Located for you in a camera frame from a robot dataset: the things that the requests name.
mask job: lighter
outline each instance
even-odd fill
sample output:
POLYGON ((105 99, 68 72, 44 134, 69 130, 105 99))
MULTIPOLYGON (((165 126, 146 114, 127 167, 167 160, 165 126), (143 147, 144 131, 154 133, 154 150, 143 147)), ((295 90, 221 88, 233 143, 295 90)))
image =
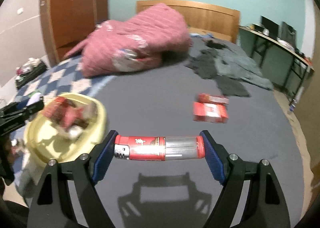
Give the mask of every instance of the lighter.
POLYGON ((117 135, 114 155, 131 160, 164 161, 204 157, 204 142, 196 137, 123 137, 117 135))

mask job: pink blanket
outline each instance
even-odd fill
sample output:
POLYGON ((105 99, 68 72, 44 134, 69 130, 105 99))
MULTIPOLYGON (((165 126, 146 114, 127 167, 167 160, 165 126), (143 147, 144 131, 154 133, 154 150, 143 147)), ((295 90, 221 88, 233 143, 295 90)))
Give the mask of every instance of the pink blanket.
POLYGON ((155 68, 162 51, 187 51, 191 43, 183 16, 162 3, 126 22, 109 20, 99 27, 64 56, 82 50, 86 77, 155 68))

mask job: yellow plastic basin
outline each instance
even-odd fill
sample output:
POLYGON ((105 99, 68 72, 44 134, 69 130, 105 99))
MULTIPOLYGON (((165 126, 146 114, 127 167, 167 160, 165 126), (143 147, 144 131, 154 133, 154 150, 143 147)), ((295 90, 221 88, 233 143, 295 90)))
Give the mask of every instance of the yellow plastic basin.
POLYGON ((34 120, 27 124, 24 141, 32 159, 41 167, 45 167, 52 158, 62 163, 73 161, 83 153, 90 153, 96 144, 102 142, 104 136, 106 110, 101 102, 78 93, 63 93, 59 96, 72 100, 77 106, 95 102, 97 118, 89 123, 77 140, 70 141, 58 135, 51 121, 38 113, 34 120))

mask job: computer monitor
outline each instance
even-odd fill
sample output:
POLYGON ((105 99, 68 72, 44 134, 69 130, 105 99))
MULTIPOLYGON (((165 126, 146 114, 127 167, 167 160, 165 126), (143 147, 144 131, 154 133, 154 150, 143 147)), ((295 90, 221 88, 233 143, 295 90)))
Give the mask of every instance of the computer monitor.
POLYGON ((269 37, 277 40, 278 33, 279 33, 279 25, 275 22, 272 22, 268 18, 265 18, 264 16, 260 17, 261 25, 265 27, 265 29, 269 30, 269 37))

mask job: wooden wardrobe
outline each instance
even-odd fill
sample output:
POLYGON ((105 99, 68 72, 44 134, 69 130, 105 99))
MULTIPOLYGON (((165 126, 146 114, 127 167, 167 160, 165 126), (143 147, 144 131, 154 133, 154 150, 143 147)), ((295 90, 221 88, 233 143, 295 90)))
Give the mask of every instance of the wooden wardrobe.
POLYGON ((53 66, 108 19, 108 0, 39 0, 42 35, 53 66))

